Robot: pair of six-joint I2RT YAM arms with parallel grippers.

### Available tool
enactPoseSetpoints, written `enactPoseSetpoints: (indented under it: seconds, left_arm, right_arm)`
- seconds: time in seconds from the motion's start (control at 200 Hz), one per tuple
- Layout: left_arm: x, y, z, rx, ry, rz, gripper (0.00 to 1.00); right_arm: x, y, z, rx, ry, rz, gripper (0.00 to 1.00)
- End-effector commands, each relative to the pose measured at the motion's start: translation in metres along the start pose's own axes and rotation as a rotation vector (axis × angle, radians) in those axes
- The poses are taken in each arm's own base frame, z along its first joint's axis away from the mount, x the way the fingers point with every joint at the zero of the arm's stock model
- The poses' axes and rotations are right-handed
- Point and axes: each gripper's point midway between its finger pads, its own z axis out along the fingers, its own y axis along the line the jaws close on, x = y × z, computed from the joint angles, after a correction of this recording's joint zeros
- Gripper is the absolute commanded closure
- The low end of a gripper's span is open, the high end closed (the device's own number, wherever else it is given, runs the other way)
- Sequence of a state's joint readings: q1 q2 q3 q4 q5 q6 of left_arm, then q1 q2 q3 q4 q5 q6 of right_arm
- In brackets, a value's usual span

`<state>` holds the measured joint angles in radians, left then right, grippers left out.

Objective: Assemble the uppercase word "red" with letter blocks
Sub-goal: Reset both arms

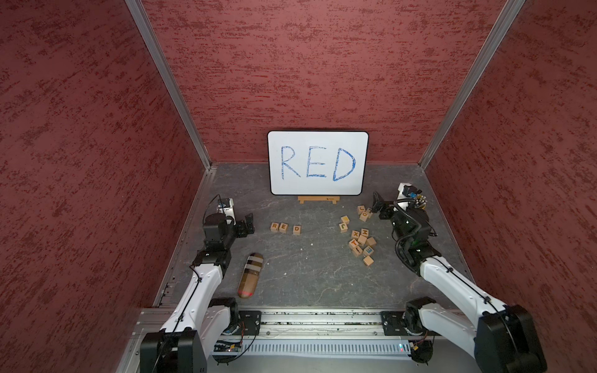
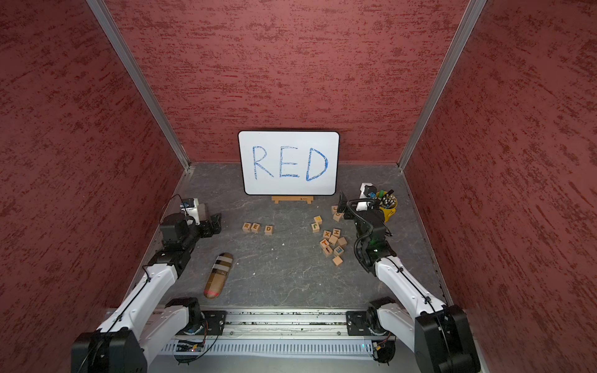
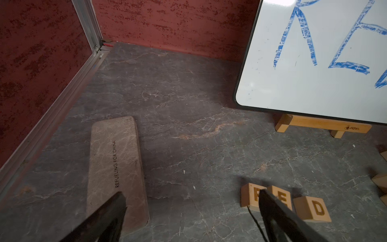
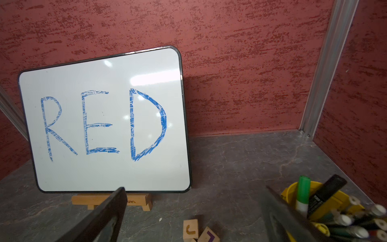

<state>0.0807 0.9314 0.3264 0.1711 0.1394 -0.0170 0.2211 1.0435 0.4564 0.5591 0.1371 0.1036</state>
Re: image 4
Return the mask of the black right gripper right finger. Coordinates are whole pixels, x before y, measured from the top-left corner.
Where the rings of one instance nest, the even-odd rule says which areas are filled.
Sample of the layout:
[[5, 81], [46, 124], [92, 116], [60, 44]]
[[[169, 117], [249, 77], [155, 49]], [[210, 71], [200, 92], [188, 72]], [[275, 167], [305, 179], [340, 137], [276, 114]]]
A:
[[261, 188], [261, 211], [270, 242], [331, 242], [270, 187]]

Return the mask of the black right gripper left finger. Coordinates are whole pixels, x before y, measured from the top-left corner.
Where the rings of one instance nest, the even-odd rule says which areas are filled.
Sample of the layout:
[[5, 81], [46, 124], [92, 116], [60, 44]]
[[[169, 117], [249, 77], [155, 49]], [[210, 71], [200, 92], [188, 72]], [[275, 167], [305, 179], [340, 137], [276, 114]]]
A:
[[97, 206], [75, 227], [60, 237], [58, 242], [116, 242], [120, 233], [126, 202], [119, 204], [118, 198], [125, 196], [123, 187], [114, 191], [104, 203]]

